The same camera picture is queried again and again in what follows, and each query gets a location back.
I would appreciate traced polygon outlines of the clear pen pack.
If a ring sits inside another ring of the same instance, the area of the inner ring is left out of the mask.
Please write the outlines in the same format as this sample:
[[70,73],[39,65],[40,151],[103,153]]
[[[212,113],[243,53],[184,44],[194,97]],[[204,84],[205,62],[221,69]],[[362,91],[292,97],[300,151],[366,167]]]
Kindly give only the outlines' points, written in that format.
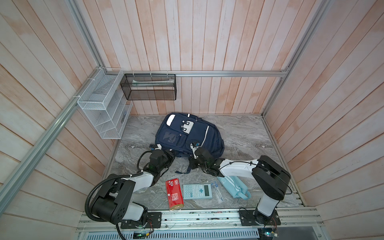
[[219,189],[218,183],[217,182],[211,183],[211,188],[212,188],[213,192],[215,193],[215,196],[217,197],[218,203],[223,203],[224,199],[223,199],[223,195]]

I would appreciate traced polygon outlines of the navy blue student backpack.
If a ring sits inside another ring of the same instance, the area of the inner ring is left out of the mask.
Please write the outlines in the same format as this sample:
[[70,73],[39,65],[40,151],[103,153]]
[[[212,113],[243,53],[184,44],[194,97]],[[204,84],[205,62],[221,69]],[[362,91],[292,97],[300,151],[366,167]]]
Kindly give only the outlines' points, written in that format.
[[168,114],[155,137],[156,145],[173,151],[176,157],[190,157],[193,154],[190,144],[195,141],[216,159],[221,158],[225,150],[224,140],[216,125],[191,114]]

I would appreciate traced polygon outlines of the red booklet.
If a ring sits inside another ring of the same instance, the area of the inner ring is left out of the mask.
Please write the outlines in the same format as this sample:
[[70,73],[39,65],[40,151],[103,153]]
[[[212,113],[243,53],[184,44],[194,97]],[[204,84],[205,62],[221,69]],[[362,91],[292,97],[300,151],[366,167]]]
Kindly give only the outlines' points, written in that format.
[[179,179],[166,181],[166,191],[169,202],[169,209],[177,210],[184,207],[181,185]]

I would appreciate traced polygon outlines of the light blue pencil case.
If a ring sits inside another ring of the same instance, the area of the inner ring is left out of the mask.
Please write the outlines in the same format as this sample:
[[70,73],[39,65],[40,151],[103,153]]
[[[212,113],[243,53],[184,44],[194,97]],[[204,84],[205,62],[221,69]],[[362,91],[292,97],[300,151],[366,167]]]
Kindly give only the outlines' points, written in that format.
[[248,200],[252,197],[248,187],[238,177],[226,176],[217,179],[234,199]]

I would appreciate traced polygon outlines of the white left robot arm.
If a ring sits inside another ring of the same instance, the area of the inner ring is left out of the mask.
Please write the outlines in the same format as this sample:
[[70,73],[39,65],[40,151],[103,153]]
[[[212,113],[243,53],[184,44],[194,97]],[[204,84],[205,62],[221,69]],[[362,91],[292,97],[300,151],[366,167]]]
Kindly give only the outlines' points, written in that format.
[[131,200],[134,192],[154,186],[175,160],[174,150],[148,151],[150,162],[136,174],[110,174],[98,183],[85,201],[85,213],[95,222],[116,225],[132,221],[145,225],[149,221],[148,208]]

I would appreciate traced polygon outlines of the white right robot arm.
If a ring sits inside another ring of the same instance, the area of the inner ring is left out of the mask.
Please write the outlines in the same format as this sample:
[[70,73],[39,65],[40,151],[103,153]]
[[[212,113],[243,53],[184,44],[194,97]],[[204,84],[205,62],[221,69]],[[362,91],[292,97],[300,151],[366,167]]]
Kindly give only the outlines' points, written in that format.
[[255,179],[264,194],[254,211],[254,219],[260,225],[271,220],[276,206],[284,199],[289,188],[291,175],[284,168],[264,155],[257,160],[232,161],[216,159],[200,146],[192,145],[191,149],[191,169],[201,168],[204,173],[220,178],[235,176]]

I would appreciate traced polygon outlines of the light blue calculator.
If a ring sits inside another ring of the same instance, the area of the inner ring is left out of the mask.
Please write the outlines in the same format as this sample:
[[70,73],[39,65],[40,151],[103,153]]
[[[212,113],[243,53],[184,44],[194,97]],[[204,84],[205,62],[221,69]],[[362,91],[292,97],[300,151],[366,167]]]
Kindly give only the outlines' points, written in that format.
[[212,188],[210,184],[188,184],[183,185],[184,200],[212,199]]

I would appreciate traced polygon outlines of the black mesh basket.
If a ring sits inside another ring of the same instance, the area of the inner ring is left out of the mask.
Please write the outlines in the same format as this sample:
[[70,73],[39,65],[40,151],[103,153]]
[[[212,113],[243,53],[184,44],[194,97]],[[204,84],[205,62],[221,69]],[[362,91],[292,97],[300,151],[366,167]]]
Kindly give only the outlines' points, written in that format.
[[173,74],[124,74],[120,86],[128,101],[175,101],[176,76]]

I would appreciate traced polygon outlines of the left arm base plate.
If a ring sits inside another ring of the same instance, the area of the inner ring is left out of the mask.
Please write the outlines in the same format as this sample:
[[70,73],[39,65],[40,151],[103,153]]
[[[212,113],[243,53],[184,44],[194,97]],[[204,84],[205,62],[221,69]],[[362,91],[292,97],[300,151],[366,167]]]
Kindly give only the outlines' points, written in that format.
[[144,215],[138,221],[133,220],[123,220],[121,222],[121,229],[134,229],[134,230],[144,230],[144,229],[158,229],[161,227],[162,222],[162,213],[161,212],[149,212],[144,213]]

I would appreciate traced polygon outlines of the aluminium front rail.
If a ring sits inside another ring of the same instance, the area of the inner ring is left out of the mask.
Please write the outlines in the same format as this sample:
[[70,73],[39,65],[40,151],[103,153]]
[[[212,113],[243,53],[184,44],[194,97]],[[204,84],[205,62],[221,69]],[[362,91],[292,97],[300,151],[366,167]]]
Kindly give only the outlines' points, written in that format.
[[[273,221],[281,221],[281,227],[313,227],[324,226],[324,222],[316,208],[278,208],[277,217]],[[239,209],[215,210],[178,210],[162,211],[161,226],[157,230],[204,230],[204,229],[236,229],[243,228]],[[82,215],[77,232],[106,232],[116,227],[110,223],[99,223]]]

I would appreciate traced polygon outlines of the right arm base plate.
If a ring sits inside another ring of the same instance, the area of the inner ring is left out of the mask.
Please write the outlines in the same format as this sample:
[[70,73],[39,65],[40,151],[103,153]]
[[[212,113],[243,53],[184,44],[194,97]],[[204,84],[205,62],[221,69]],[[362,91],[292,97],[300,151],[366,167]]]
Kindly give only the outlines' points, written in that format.
[[280,226],[281,220],[277,210],[274,210],[270,217],[266,217],[257,210],[239,209],[239,216],[242,226]]

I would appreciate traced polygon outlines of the aluminium wall rail frame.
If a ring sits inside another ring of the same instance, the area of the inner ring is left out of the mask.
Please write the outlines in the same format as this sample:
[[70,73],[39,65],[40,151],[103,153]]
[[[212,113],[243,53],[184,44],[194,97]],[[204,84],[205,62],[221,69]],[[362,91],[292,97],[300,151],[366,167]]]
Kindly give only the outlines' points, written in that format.
[[261,113],[322,1],[1,1],[1,215],[80,212],[114,140],[78,105],[98,68],[173,74],[140,115]]

